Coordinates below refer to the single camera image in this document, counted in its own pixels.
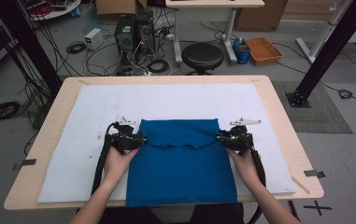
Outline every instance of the gray mat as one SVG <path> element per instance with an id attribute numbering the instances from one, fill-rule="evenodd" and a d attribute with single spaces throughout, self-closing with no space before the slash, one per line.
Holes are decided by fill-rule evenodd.
<path id="1" fill-rule="evenodd" d="M 321 84 L 308 98 L 311 108 L 289 105 L 285 92 L 294 92 L 299 82 L 273 82 L 273 85 L 297 133 L 352 133 Z"/>

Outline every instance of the chair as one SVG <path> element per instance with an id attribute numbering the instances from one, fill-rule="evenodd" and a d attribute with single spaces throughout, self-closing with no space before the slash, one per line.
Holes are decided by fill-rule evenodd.
<path id="1" fill-rule="evenodd" d="M 192 44 L 181 52 L 181 59 L 194 71 L 186 74 L 211 75 L 206 70 L 214 70 L 223 60 L 223 52 L 210 44 Z"/>

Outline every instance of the white paper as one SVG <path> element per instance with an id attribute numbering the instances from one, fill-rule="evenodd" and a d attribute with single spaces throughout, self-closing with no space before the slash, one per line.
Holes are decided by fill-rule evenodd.
<path id="1" fill-rule="evenodd" d="M 90 198 L 107 126 L 122 117 L 136 121 L 134 133 L 142 119 L 219 119 L 223 130 L 230 130 L 230 122 L 240 118 L 259 119 L 260 124 L 247 127 L 262 155 L 267 188 L 275 194 L 295 192 L 253 84 L 89 85 L 78 93 L 50 160 L 39 203 L 85 202 Z M 250 195 L 233 163 L 232 170 L 238 195 Z M 125 200 L 126 181 L 127 174 L 112 200 Z"/>

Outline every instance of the blue cloth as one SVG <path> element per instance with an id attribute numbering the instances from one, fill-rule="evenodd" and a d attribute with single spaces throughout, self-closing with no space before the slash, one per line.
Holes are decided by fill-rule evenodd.
<path id="1" fill-rule="evenodd" d="M 236 203 L 217 119 L 142 120 L 148 142 L 131 161 L 126 205 Z"/>

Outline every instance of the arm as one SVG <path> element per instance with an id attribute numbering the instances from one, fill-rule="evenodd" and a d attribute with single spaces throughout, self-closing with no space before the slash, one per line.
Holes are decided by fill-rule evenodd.
<path id="1" fill-rule="evenodd" d="M 248 187 L 259 206 L 262 208 L 265 218 L 271 224 L 276 223 L 300 223 L 274 196 L 262 185 L 257 176 L 250 151 L 239 156 L 234 151 L 227 149 L 235 163 L 235 168 Z"/>
<path id="2" fill-rule="evenodd" d="M 105 178 L 93 196 L 69 222 L 70 224 L 97 224 L 101 218 L 108 199 L 114 188 L 119 184 L 122 176 L 129 167 L 129 163 L 138 150 L 132 150 L 121 155 L 116 148 L 111 147 L 105 163 Z"/>

